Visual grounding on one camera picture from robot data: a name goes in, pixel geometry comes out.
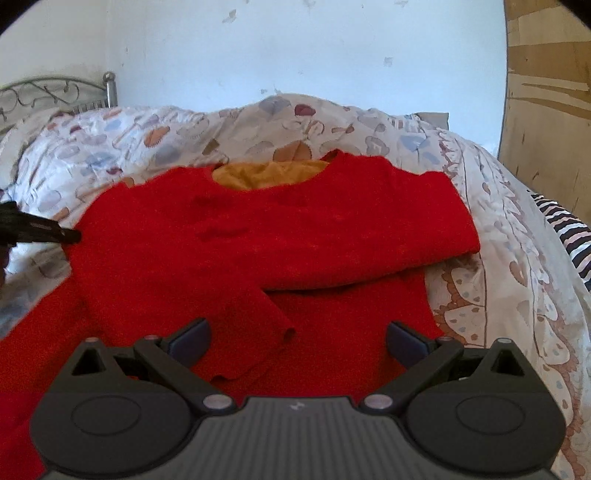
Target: pillow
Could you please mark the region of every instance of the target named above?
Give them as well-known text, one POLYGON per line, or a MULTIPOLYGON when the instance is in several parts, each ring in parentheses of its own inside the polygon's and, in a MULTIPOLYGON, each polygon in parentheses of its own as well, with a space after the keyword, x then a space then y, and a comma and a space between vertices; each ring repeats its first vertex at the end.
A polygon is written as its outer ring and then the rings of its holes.
POLYGON ((423 122, 427 122, 434 127, 443 130, 449 130, 449 113, 440 112, 420 112, 415 113, 423 122))

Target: yellow garment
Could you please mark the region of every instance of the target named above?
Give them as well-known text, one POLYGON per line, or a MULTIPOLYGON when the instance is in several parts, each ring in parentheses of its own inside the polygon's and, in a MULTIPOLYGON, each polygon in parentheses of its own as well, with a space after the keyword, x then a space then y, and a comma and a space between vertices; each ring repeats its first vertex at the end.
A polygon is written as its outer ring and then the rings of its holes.
POLYGON ((301 183, 319 174, 327 165, 323 160, 230 163, 216 168, 212 176, 215 182, 232 190, 255 190, 301 183))

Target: wooden panel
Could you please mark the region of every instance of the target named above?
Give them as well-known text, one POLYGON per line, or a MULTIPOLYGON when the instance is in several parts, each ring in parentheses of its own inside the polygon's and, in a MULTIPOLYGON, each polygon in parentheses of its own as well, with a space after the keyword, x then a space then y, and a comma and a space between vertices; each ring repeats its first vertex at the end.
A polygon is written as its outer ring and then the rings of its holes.
POLYGON ((591 223, 589 153, 591 120, 509 99, 500 152, 503 163, 531 189, 558 200, 587 223, 591 223))
POLYGON ((507 22, 508 45, 591 41, 591 30, 563 7, 545 8, 507 22))
POLYGON ((591 223, 591 32, 557 2, 505 0, 508 89, 499 159, 591 223))
POLYGON ((506 0, 505 15, 507 20, 514 20, 523 15, 558 5, 560 4, 557 0, 506 0))
POLYGON ((508 49, 509 71, 590 84, 590 42, 522 45, 508 49))

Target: white wall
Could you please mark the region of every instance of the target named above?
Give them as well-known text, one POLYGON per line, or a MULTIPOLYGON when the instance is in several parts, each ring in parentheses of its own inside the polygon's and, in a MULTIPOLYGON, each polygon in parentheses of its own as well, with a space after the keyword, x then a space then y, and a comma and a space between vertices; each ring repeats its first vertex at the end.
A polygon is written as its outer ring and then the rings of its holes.
POLYGON ((280 90, 449 111, 453 130, 498 146, 503 0, 110 0, 108 18, 123 104, 211 111, 280 90))
POLYGON ((37 3, 0 36, 0 85, 50 73, 100 81, 106 67, 107 4, 37 3))

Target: ribbed grip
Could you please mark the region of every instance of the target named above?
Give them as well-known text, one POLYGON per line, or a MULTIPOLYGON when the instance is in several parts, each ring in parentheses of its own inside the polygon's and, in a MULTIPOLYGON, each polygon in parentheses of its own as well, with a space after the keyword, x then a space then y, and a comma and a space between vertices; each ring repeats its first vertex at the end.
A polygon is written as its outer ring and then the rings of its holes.
MULTIPOLYGON (((389 417, 346 398, 252 398, 206 419, 172 460, 127 480, 469 480, 419 454, 389 417)), ((551 480, 549 472, 522 480, 551 480)), ((44 480, 73 480, 50 473, 44 480)))

